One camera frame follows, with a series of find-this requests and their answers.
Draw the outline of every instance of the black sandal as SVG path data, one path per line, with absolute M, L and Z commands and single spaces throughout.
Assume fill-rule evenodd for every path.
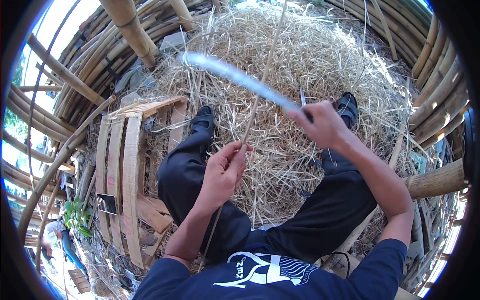
M 338 100 L 337 113 L 342 117 L 350 119 L 347 127 L 350 129 L 355 125 L 355 118 L 359 115 L 358 104 L 355 96 L 351 92 L 344 92 Z
M 191 135 L 197 132 L 206 132 L 213 140 L 213 109 L 210 106 L 204 106 L 198 110 L 195 118 L 192 119 Z M 206 155 L 206 152 L 211 151 L 211 143 L 206 145 L 206 148 L 201 149 L 201 152 Z

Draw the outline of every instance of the white print on shirt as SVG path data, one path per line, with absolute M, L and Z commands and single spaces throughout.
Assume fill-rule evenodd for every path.
M 306 283 L 310 273 L 317 269 L 317 267 L 311 264 L 294 258 L 260 253 L 252 254 L 250 252 L 234 253 L 228 258 L 227 263 L 230 263 L 230 260 L 235 256 L 243 256 L 241 261 L 236 264 L 237 273 L 235 274 L 235 278 L 238 278 L 238 280 L 217 282 L 213 285 L 245 288 L 246 285 L 241 283 L 246 284 L 247 282 L 253 282 L 256 284 L 268 284 L 288 280 L 297 286 Z M 244 262 L 247 258 L 256 264 L 250 270 L 250 267 L 244 269 L 246 267 Z

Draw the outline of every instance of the t-shirt logo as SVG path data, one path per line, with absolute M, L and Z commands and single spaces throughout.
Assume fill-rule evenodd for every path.
M 217 282 L 214 285 L 245 288 L 250 282 L 268 284 L 288 280 L 297 286 L 307 283 L 310 273 L 317 269 L 294 258 L 250 252 L 234 253 L 227 263 L 232 270 L 231 281 Z

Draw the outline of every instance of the hand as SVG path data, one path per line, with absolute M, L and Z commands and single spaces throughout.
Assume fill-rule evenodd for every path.
M 313 123 L 299 111 L 291 110 L 288 112 L 288 116 L 302 127 L 305 134 L 320 148 L 338 150 L 341 142 L 352 134 L 330 101 L 324 100 L 320 103 L 307 104 L 302 107 L 302 110 L 312 116 Z
M 204 182 L 196 203 L 216 210 L 240 186 L 245 170 L 245 153 L 252 147 L 242 142 L 229 143 L 208 159 Z

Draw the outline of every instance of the left hand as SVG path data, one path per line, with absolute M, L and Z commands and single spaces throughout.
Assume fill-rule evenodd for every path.
M 208 159 L 197 203 L 216 210 L 233 195 L 241 184 L 245 153 L 253 150 L 245 146 L 242 147 L 241 141 L 229 143 Z

